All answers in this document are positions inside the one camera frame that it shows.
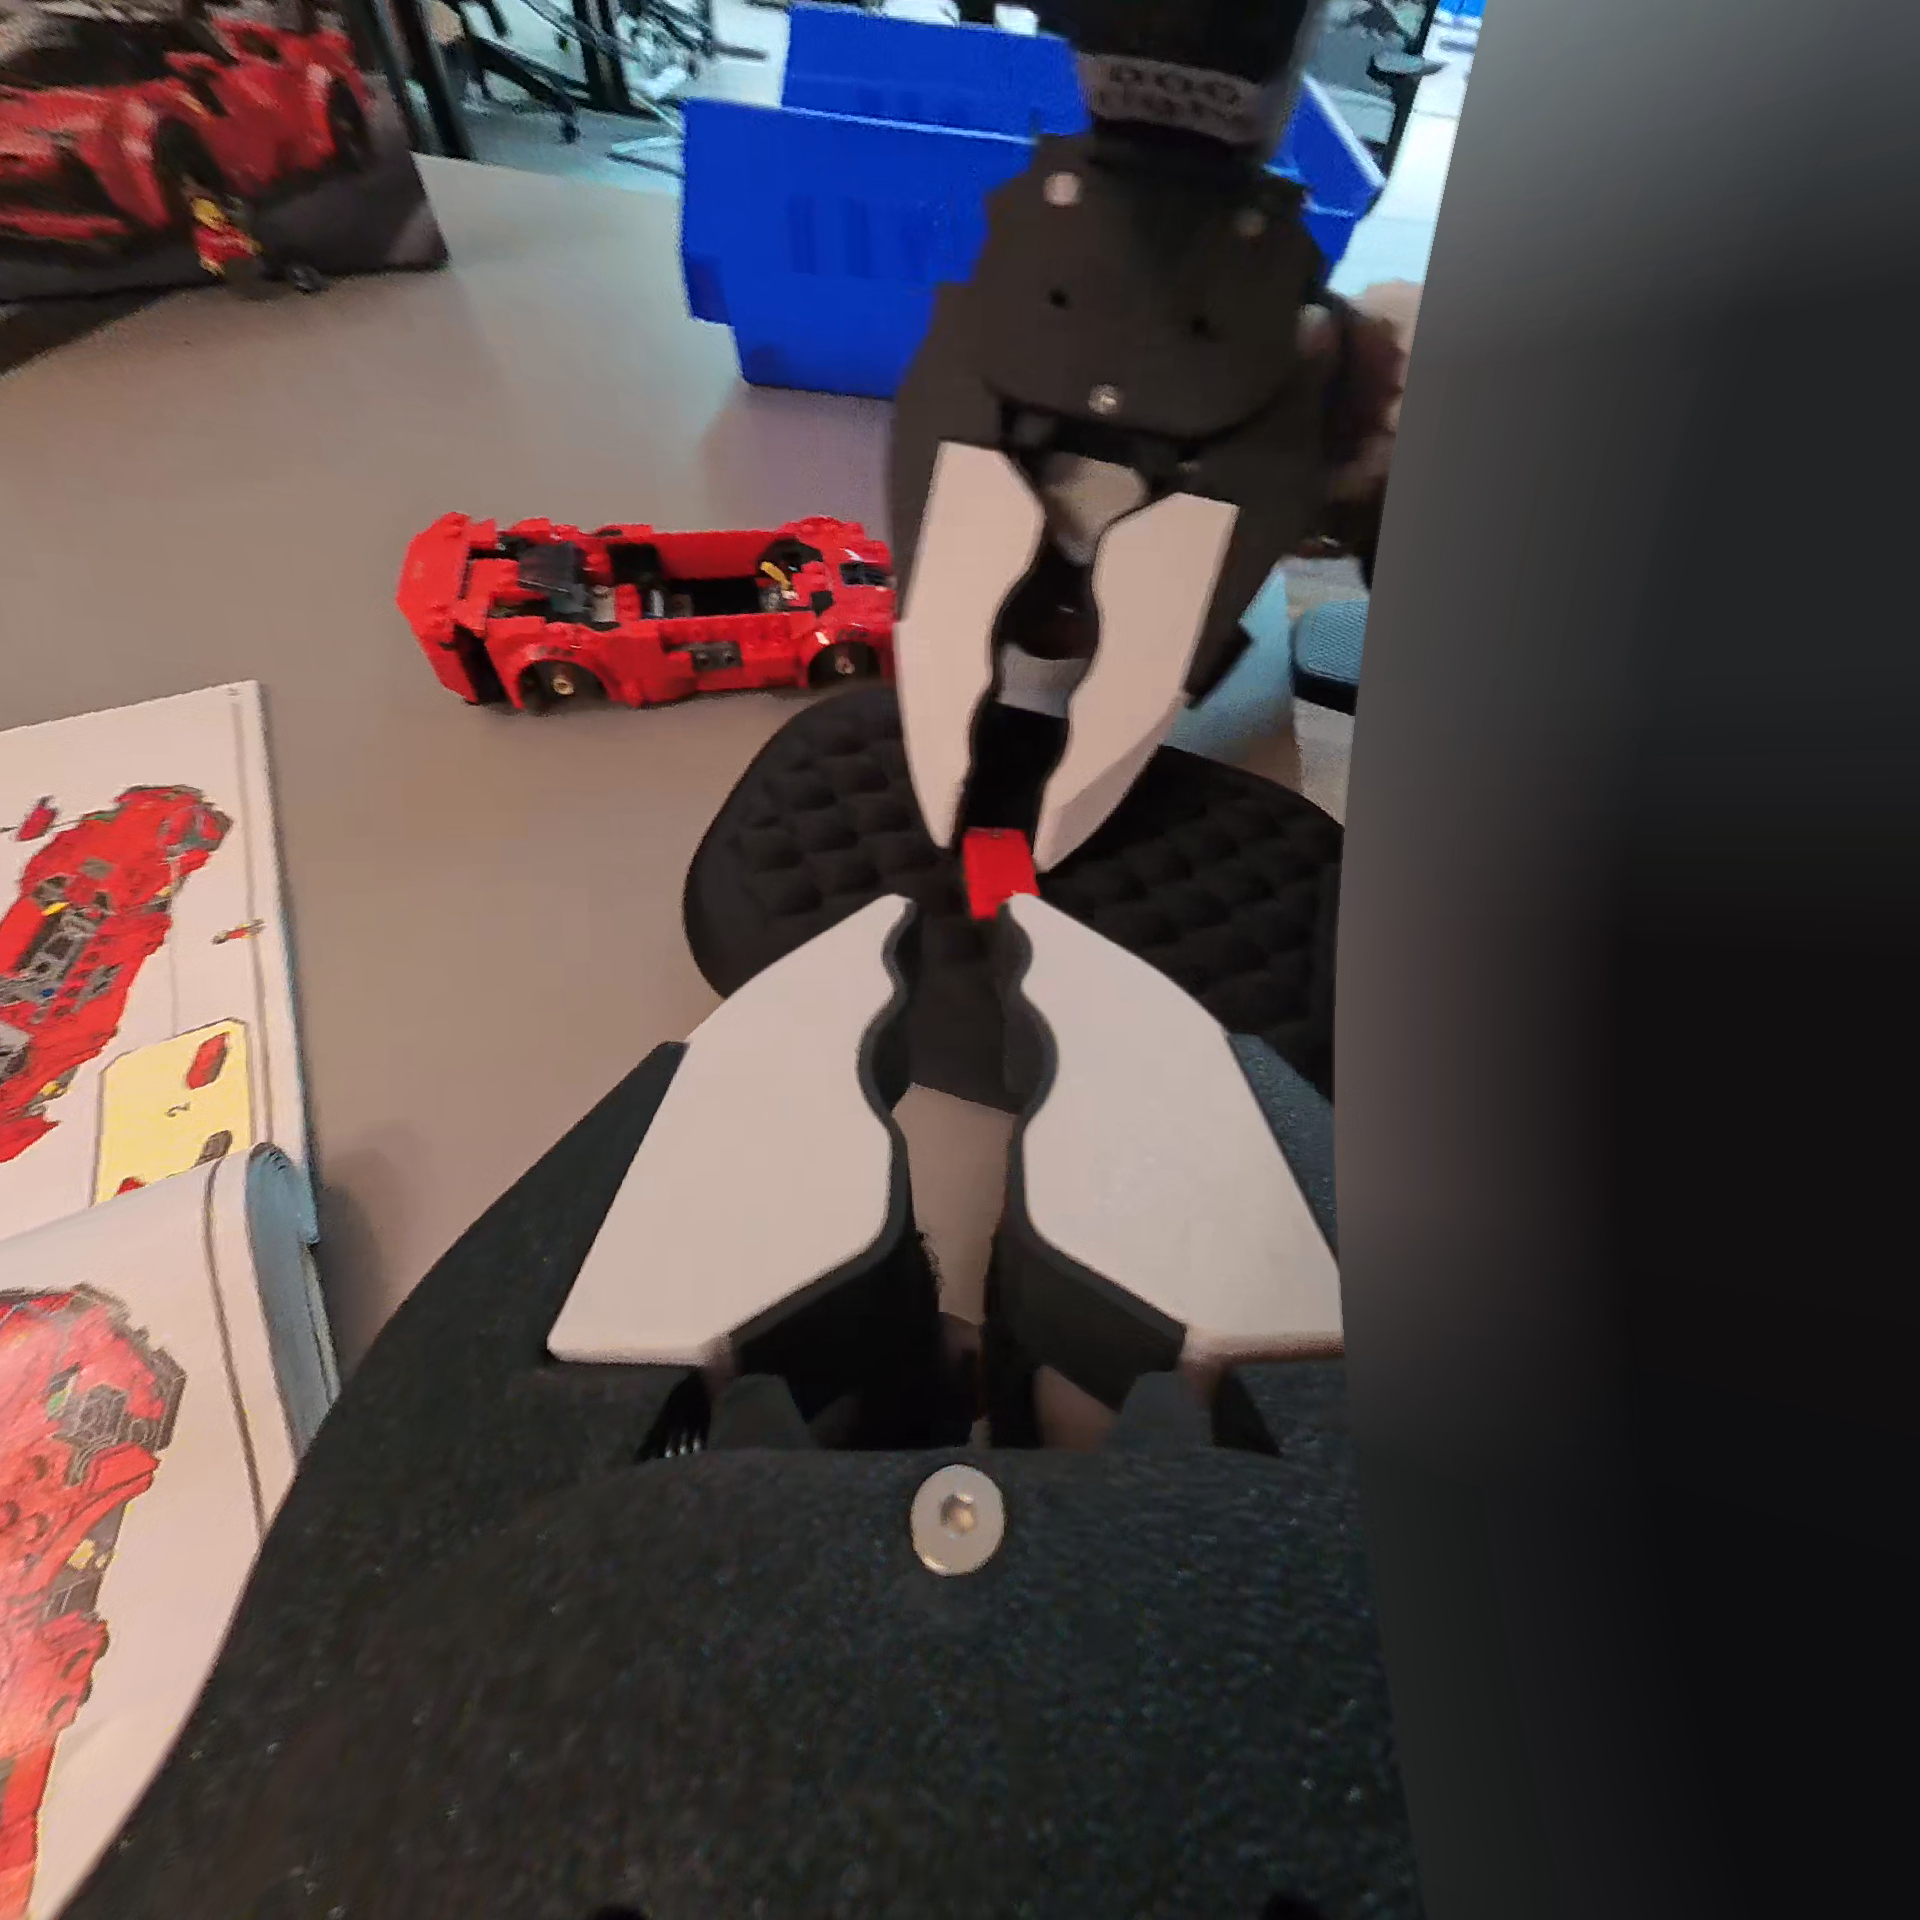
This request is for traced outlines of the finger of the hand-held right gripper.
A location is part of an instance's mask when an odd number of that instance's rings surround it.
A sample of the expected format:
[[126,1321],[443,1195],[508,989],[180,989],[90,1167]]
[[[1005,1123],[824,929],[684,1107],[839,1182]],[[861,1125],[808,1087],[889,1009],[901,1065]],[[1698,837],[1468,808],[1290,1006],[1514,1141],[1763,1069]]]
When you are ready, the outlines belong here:
[[1236,539],[1239,507],[1166,492],[1119,517],[1097,545],[1097,646],[1067,714],[1030,840],[1046,874],[1114,815],[1189,703],[1189,674]]
[[997,629],[1044,548],[1041,497],[999,449],[938,446],[894,631],[906,767],[926,837],[950,849],[997,684]]

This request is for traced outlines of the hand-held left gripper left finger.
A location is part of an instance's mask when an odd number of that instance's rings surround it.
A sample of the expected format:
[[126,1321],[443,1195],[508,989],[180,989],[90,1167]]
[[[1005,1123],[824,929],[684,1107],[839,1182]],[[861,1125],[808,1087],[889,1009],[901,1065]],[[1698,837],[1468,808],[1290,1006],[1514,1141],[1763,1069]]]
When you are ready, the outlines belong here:
[[914,1324],[901,1026],[917,906],[884,895],[675,1052],[546,1332],[569,1365],[866,1374]]

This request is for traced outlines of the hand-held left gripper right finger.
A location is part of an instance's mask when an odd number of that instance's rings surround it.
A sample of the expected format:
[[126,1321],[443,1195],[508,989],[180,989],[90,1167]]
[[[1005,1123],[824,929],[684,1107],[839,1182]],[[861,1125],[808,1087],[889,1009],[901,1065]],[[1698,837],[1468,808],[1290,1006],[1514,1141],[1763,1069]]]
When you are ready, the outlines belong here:
[[1330,1233],[1231,1032],[1035,895],[997,922],[1019,1115],[997,1303],[1057,1374],[1224,1374],[1344,1352]]

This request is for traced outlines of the small red lego brick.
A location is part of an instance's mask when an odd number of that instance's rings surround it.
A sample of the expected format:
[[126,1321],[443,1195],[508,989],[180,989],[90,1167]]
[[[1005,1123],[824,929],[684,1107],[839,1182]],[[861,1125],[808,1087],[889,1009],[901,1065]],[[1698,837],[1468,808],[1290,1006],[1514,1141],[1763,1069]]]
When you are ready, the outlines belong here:
[[1010,900],[1041,895],[1037,856],[1020,829],[966,829],[958,852],[973,922],[995,922]]

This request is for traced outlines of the red lego car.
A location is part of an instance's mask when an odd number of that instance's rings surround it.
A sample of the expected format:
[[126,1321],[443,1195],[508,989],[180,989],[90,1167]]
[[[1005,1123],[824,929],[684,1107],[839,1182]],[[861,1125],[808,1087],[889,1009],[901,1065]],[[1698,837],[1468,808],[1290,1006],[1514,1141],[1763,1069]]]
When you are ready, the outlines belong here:
[[894,555],[832,517],[665,532],[451,512],[408,542],[396,611],[471,709],[669,709],[896,674]]

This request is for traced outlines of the lego instruction booklet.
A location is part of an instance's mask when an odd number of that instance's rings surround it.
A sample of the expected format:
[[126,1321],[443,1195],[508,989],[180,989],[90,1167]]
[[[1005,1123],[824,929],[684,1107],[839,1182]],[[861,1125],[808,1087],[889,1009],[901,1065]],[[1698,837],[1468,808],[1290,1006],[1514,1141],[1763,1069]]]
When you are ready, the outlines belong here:
[[3,740],[3,1915],[168,1758],[341,1390],[265,692]]

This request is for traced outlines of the black lego set box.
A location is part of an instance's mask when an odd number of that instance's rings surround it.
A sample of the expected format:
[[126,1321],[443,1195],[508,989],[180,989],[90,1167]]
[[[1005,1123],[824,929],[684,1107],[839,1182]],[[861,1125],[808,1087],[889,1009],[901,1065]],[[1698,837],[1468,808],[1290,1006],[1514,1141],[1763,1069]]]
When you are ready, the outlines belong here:
[[4,310],[445,260],[381,5],[4,5]]

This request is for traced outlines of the person's right hand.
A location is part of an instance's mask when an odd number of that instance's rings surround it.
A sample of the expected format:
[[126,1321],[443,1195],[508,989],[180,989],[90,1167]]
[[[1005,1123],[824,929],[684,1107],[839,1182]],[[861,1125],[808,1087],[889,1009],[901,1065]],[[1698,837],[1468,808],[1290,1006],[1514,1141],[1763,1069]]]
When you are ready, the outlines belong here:
[[1354,299],[1322,293],[1303,310],[1301,348],[1326,376],[1326,498],[1373,508],[1385,498],[1425,285],[1382,280]]

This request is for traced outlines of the black padded wrist rest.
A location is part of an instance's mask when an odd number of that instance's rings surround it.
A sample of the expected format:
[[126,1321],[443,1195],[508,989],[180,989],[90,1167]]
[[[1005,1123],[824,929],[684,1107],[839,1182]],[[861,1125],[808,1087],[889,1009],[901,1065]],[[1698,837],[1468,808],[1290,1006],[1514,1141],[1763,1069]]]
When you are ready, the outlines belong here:
[[[1343,829],[1309,798],[1162,747],[1041,892],[1333,1099],[1341,864]],[[733,997],[883,896],[919,910],[914,1085],[1010,1112],[990,941],[921,821],[896,695],[864,684],[800,709],[747,767],[692,856],[684,935]]]

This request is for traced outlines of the blue storage bin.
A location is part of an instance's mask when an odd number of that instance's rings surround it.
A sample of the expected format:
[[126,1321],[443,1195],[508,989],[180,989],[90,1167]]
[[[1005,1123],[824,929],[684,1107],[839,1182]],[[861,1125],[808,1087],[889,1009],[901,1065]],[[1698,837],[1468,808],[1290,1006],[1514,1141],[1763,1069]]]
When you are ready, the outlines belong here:
[[988,196],[1037,139],[814,108],[683,115],[688,312],[733,332],[759,389],[889,403],[935,300],[973,275]]
[[[1083,135],[1093,123],[1077,57],[1054,36],[845,7],[788,14],[780,107],[1017,139]],[[1387,179],[1316,79],[1301,82],[1268,169],[1307,191],[1309,228],[1336,269]]]

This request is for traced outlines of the black metal frame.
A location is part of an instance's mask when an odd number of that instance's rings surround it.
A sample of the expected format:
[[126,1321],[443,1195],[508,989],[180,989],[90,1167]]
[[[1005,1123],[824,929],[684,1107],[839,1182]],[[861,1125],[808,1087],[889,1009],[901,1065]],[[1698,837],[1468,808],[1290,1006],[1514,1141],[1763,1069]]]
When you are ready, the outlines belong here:
[[786,47],[782,5],[351,3],[357,49],[394,96],[421,154],[478,160],[508,118],[564,149],[667,171],[684,107],[769,103]]

